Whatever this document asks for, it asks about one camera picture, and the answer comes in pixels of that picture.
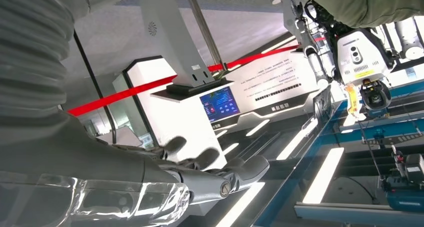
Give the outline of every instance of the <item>blue metal frame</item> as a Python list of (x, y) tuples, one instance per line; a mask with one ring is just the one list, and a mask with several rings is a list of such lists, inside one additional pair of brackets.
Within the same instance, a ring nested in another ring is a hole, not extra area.
[[(392, 96), (399, 97), (402, 95), (408, 95), (413, 92), (422, 91), (424, 89), (424, 81), (413, 82), (408, 85), (404, 85), (398, 88), (392, 89), (390, 92)], [(306, 170), (309, 168), (312, 160), (320, 150), (322, 145), (335, 144), (336, 138), (333, 133), (333, 126), (339, 121), (340, 115), (346, 111), (348, 107), (347, 100), (343, 101), (334, 112), (330, 121), (326, 123), (318, 137), (311, 144), (310, 148), (305, 153), (304, 157), (297, 163), (296, 168), (290, 173), (281, 187), (278, 189), (274, 198), (267, 205), (264, 211), (261, 213), (259, 218), (255, 221), (254, 226), (269, 227), (276, 219), (277, 214), (281, 208), (286, 204), (295, 187), (299, 184), (299, 181), (304, 176)], [(417, 125), (424, 126), (424, 119), (416, 120)], [(384, 128), (386, 136), (395, 136), (403, 133), (414, 133), (416, 132), (415, 126), (411, 122), (392, 123), (373, 128), (365, 129), (365, 135), (368, 138), (372, 138), (377, 129)], [(359, 130), (355, 130), (349, 134), (338, 134), (339, 142), (346, 141), (357, 141), (362, 139), (362, 135)]]

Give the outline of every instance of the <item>ceiling light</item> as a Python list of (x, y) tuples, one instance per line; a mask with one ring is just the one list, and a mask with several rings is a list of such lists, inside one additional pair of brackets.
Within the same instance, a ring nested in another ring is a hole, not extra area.
[(281, 153), (277, 156), (276, 160), (286, 160), (292, 152), (296, 149), (299, 143), (304, 139), (305, 136), (309, 135), (312, 130), (318, 125), (318, 119), (312, 118), (309, 124), (301, 129), (296, 136), (288, 143), (288, 145), (281, 151)]
[(235, 205), (226, 213), (224, 218), (216, 225), (216, 227), (230, 227), (237, 218), (243, 213), (246, 207), (252, 202), (255, 196), (264, 187), (264, 182), (256, 182), (243, 194), (243, 196), (235, 203)]
[(240, 66), (242, 66), (242, 65), (241, 65), (241, 64), (237, 64), (237, 65), (235, 65), (234, 67), (229, 68), (228, 70), (229, 70), (229, 71), (233, 71), (233, 70), (237, 69), (237, 68), (238, 68), (238, 67), (240, 67)]
[(347, 134), (347, 133), (352, 133), (354, 130), (353, 129), (346, 129), (343, 130), (342, 132), (340, 132), (341, 134)]
[(234, 150), (234, 148), (236, 148), (237, 146), (239, 146), (239, 143), (233, 143), (232, 145), (230, 145), (228, 148), (224, 149), (222, 152), (224, 153), (224, 155), (228, 154), (230, 151)]
[(272, 46), (270, 48), (267, 48), (266, 50), (262, 51), (261, 54), (266, 54), (266, 53), (268, 53), (268, 52), (270, 52), (272, 50), (275, 50), (276, 48), (278, 48), (278, 47), (280, 47), (280, 46), (282, 46), (282, 45), (284, 45), (284, 44), (286, 44), (286, 43), (288, 43), (288, 42), (290, 42), (290, 41), (292, 41), (294, 39), (296, 39), (296, 36), (294, 36), (294, 35), (291, 36), (291, 37), (288, 37), (285, 40), (279, 42), (278, 44), (276, 44), (276, 45), (274, 45), (274, 46)]
[(251, 131), (249, 131), (249, 133), (246, 134), (246, 136), (251, 136), (254, 133), (256, 133), (256, 131), (258, 131), (260, 128), (264, 127), (264, 125), (266, 125), (270, 120), (269, 119), (265, 119), (264, 121), (262, 121), (260, 124), (258, 124), (256, 127), (254, 127)]
[(327, 157), (322, 163), (321, 168), (318, 171), (315, 179), (309, 187), (303, 203), (305, 204), (319, 204), (323, 200), (324, 194), (327, 191), (327, 187), (333, 178), (334, 172), (336, 171), (337, 165), (343, 155), (345, 148), (332, 148)]
[(228, 132), (228, 130), (221, 131), (219, 134), (216, 135), (216, 138), (218, 139), (219, 137), (225, 135), (225, 133), (227, 133), (227, 132)]

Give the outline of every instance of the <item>red stanchion tape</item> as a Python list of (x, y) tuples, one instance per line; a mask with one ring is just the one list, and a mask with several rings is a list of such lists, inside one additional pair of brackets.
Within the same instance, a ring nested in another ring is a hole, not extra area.
[(141, 93), (143, 91), (148, 91), (148, 90), (151, 90), (153, 88), (169, 84), (169, 83), (172, 82), (172, 80), (175, 77), (177, 77), (177, 76), (174, 75), (174, 76), (171, 76), (171, 77), (166, 77), (166, 78), (163, 78), (163, 79), (159, 79), (159, 80), (156, 80), (156, 81), (153, 81), (153, 82), (150, 82), (150, 83), (142, 84), (142, 85), (136, 86), (134, 88), (130, 88), (130, 89), (121, 91), (119, 93), (109, 95), (107, 97), (95, 100), (91, 103), (87, 103), (87, 104), (81, 105), (79, 107), (76, 107), (74, 109), (71, 109), (71, 110), (68, 111), (68, 113), (71, 114), (71, 115), (74, 115), (74, 116), (80, 116), (80, 115), (86, 114), (88, 112), (97, 110), (98, 108), (110, 105), (112, 103), (123, 100), (125, 98), (130, 97), (130, 96), (134, 96), (134, 95)]
[[(316, 41), (322, 41), (324, 39), (325, 38), (317, 38), (315, 40)], [(231, 68), (233, 68), (234, 66), (237, 66), (237, 65), (245, 65), (245, 64), (248, 64), (252, 61), (258, 60), (260, 58), (264, 58), (264, 57), (267, 57), (267, 56), (275, 55), (275, 54), (286, 52), (286, 51), (291, 51), (291, 50), (294, 50), (298, 47), (299, 47), (299, 45), (295, 45), (295, 46), (271, 50), (267, 53), (255, 54), (255, 55), (252, 55), (252, 56), (248, 56), (246, 58), (238, 59), (236, 61), (228, 63), (227, 65), (228, 65), (228, 68), (231, 69)], [(209, 66), (208, 69), (211, 72), (219, 71), (219, 70), (223, 69), (223, 66), (221, 64), (216, 64), (216, 65)], [(134, 95), (141, 93), (143, 91), (148, 91), (148, 90), (151, 90), (153, 88), (169, 84), (169, 83), (172, 82), (172, 80), (175, 77), (177, 77), (177, 76), (175, 75), (175, 76), (163, 78), (163, 79), (160, 79), (160, 80), (156, 80), (156, 81), (153, 81), (153, 82), (150, 82), (150, 83), (146, 83), (146, 84), (143, 84), (143, 85), (140, 85), (140, 86), (136, 86), (136, 87), (124, 90), (124, 91), (119, 92), (119, 93), (109, 95), (107, 97), (95, 100), (91, 103), (87, 103), (87, 104), (81, 105), (79, 107), (73, 108), (73, 109), (69, 110), (68, 113), (70, 113), (71, 115), (74, 115), (76, 117), (84, 115), (88, 112), (97, 110), (98, 108), (101, 108), (101, 107), (104, 107), (104, 106), (107, 106), (107, 105), (110, 105), (110, 104), (113, 104), (117, 101), (123, 100), (125, 98), (130, 97), (130, 96), (134, 96)]]

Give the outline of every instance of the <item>metal pole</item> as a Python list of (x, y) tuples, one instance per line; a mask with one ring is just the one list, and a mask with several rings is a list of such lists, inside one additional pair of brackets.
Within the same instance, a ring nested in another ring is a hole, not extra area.
[(213, 61), (215, 64), (221, 64), (224, 71), (227, 70), (227, 66), (223, 64), (220, 52), (218, 51), (217, 45), (215, 44), (214, 38), (212, 37), (211, 31), (209, 30), (208, 24), (206, 24), (205, 17), (202, 14), (199, 3), (197, 0), (188, 0), (193, 11), (194, 17), (197, 21), (197, 24), (200, 28), (200, 32), (203, 35), (204, 41), (206, 42), (207, 48), (209, 49), (210, 54), (212, 55)]
[[(97, 83), (96, 76), (94, 75), (93, 69), (90, 65), (89, 59), (87, 58), (86, 52), (83, 49), (83, 46), (80, 42), (80, 38), (78, 38), (77, 32), (74, 30), (73, 38), (75, 39), (76, 45), (78, 46), (79, 52), (81, 53), (82, 60), (84, 60), (84, 64), (87, 67), (88, 74), (90, 75), (91, 81), (93, 82), (94, 88), (97, 91), (98, 97), (103, 99), (102, 91), (100, 90), (99, 83)], [(110, 123), (110, 128), (112, 129), (112, 144), (117, 143), (117, 129), (115, 127), (114, 119), (112, 117), (111, 112), (107, 106), (104, 106), (104, 112), (106, 112), (107, 119)]]

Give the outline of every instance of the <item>humanoid robot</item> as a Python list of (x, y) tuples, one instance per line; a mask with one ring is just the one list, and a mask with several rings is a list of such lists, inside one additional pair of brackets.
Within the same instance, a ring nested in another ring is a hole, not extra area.
[[(196, 159), (153, 160), (90, 138), (75, 117), (58, 110), (66, 99), (60, 61), (68, 56), (74, 22), (117, 1), (0, 0), (0, 226), (166, 225), (188, 205), (224, 199), (268, 170), (262, 156), (208, 172)], [(150, 33), (172, 29), (160, 23), (170, 1), (143, 1), (143, 17), (158, 21), (144, 20)], [(176, 89), (209, 86), (215, 79), (206, 65), (190, 63), (199, 53), (173, 44), (164, 47), (164, 58), (177, 72)]]

